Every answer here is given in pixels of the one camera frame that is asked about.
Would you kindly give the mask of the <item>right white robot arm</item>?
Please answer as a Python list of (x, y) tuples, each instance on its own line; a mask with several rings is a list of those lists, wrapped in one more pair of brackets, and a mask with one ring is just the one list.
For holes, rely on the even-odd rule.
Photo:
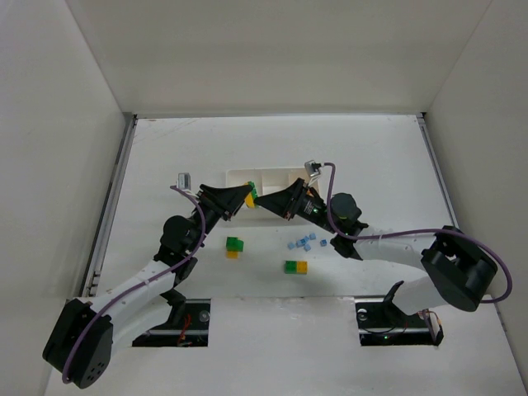
[(473, 312), (497, 274), (497, 264), (452, 227), (433, 235), (390, 239), (384, 230), (359, 220), (361, 210), (352, 195), (337, 193), (324, 200), (301, 178), (282, 191), (259, 196), (256, 203), (283, 219), (298, 215), (333, 233), (330, 243), (344, 258), (393, 262), (423, 271), (423, 278), (400, 280), (385, 296), (407, 315), (444, 304)]

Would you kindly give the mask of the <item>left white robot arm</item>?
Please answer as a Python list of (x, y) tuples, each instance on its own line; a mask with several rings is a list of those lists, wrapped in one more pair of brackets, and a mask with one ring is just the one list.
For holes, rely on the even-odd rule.
[(183, 191), (194, 210), (188, 217), (166, 220), (158, 252), (143, 269), (103, 295), (65, 304), (42, 352), (65, 384), (85, 389), (100, 378), (118, 332), (152, 300), (171, 293), (189, 276), (207, 234), (220, 220), (231, 220), (250, 193), (249, 185), (202, 185), (196, 196)]

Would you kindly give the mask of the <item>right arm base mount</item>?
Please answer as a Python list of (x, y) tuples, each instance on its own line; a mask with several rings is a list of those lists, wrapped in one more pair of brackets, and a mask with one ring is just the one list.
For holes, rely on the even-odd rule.
[(429, 309), (406, 315), (382, 298), (363, 298), (355, 311), (362, 347), (438, 347), (444, 340), (441, 320)]

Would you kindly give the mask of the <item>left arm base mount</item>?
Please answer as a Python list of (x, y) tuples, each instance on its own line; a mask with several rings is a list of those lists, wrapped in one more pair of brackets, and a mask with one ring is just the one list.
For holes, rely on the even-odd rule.
[(210, 299), (188, 299), (172, 309), (165, 323), (137, 337), (132, 347), (207, 347), (210, 311)]

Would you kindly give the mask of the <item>green yellow lego piece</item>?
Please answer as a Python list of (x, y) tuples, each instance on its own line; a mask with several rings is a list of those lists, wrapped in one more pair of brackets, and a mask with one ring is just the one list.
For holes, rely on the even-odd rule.
[(251, 187), (251, 191), (246, 196), (244, 202), (249, 209), (253, 210), (257, 208), (257, 204), (255, 203), (255, 199), (257, 198), (257, 188), (253, 181), (247, 181), (246, 184)]

